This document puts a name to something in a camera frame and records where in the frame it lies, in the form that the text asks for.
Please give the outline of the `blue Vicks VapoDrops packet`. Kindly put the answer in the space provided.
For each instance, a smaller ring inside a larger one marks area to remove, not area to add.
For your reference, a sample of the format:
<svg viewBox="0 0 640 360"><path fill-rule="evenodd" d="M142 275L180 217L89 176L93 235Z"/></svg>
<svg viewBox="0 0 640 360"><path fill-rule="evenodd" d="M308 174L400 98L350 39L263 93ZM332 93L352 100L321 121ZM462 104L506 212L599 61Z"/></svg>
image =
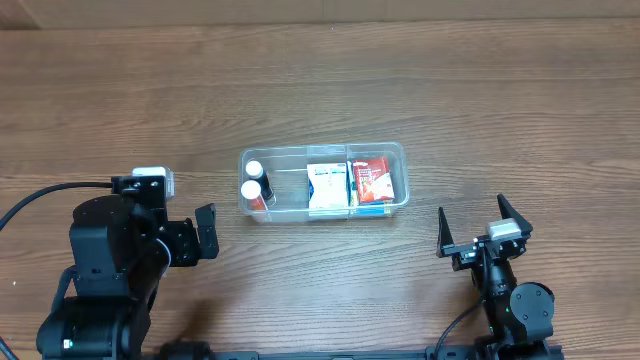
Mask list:
<svg viewBox="0 0 640 360"><path fill-rule="evenodd" d="M358 191L355 183L355 177L353 172L353 162L347 162L348 181L349 181L349 205L355 208L357 214L361 215L388 215L391 213L390 205L394 200L378 202L373 204L360 204L358 202Z"/></svg>

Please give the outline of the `red sachet packet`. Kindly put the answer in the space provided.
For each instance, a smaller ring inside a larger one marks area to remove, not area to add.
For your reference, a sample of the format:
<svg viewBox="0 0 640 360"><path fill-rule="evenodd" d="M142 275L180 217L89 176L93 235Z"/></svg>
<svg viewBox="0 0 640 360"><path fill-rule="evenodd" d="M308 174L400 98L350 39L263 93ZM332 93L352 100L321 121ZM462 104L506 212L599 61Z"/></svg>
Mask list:
<svg viewBox="0 0 640 360"><path fill-rule="evenodd" d="M352 165L360 204L395 199L389 163L386 157L355 160Z"/></svg>

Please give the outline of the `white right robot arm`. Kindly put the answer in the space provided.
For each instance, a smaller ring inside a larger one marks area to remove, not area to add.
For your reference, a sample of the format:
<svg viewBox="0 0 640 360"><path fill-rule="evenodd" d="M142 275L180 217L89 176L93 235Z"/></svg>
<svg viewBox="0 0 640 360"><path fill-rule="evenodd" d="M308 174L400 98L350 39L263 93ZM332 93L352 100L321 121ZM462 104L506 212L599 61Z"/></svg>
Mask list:
<svg viewBox="0 0 640 360"><path fill-rule="evenodd" d="M469 314L482 308L490 334L479 337L465 351L468 359L562 359L560 346L547 339L554 333L555 295L539 282L517 281L510 261L526 252L532 224L504 195L497 196L501 219L487 224L486 233L466 245L454 243L442 208L438 210L436 255L449 258L455 271L471 271L479 299L461 313L439 337L431 359L445 357L444 342Z"/></svg>

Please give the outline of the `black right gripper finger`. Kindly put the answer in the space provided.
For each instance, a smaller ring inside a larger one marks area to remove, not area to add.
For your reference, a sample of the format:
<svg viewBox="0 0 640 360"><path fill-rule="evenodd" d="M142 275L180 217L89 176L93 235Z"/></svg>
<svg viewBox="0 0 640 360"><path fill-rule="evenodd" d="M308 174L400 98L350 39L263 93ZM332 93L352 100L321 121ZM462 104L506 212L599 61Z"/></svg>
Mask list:
<svg viewBox="0 0 640 360"><path fill-rule="evenodd" d="M436 255L439 258L449 257L451 248L455 246L443 207L438 208L438 238Z"/></svg>
<svg viewBox="0 0 640 360"><path fill-rule="evenodd" d="M515 208L509 203L506 197L500 193L497 195L497 202L501 217L503 219L513 219L519 226L522 235L530 235L533 231L533 226L528 222Z"/></svg>

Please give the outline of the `white bandage box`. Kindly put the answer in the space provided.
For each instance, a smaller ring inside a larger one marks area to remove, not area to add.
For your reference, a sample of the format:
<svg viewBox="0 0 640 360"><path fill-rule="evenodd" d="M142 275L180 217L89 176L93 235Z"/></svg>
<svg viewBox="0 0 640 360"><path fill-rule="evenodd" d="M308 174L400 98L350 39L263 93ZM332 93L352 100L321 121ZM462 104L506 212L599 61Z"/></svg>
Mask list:
<svg viewBox="0 0 640 360"><path fill-rule="evenodd" d="M308 164L309 215L341 217L348 214L347 167L345 163Z"/></svg>

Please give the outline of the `orange tube white cap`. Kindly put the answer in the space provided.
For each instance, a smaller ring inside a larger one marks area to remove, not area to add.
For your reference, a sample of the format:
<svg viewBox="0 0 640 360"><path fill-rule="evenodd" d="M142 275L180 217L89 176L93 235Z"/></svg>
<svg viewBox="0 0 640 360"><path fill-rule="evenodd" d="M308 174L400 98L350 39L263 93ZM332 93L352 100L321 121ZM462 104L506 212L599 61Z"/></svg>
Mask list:
<svg viewBox="0 0 640 360"><path fill-rule="evenodd" d="M245 181L240 189L243 199L247 203L247 207L251 211L267 211L268 207L264 197L262 196L262 187L255 180Z"/></svg>

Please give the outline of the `dark bottle white cap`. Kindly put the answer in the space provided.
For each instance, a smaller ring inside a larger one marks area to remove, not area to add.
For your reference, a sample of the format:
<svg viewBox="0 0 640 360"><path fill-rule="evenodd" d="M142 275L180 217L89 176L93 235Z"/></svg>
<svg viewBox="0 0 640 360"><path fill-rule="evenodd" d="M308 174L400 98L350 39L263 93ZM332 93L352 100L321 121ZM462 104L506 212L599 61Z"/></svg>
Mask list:
<svg viewBox="0 0 640 360"><path fill-rule="evenodd" d="M263 165L257 160L251 160L245 165L245 171L251 180L256 181L261 187L262 197L271 201L275 199L267 172Z"/></svg>

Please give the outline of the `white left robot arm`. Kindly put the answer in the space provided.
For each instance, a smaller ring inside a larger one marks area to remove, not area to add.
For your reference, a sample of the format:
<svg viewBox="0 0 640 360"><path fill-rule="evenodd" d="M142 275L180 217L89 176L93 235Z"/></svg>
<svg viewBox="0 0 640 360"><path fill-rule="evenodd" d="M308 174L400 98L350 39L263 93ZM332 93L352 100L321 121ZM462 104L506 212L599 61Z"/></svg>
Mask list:
<svg viewBox="0 0 640 360"><path fill-rule="evenodd" d="M45 359L139 359L159 282L219 253L216 208L171 221L165 204L108 195L73 212L74 265L60 277L36 346Z"/></svg>

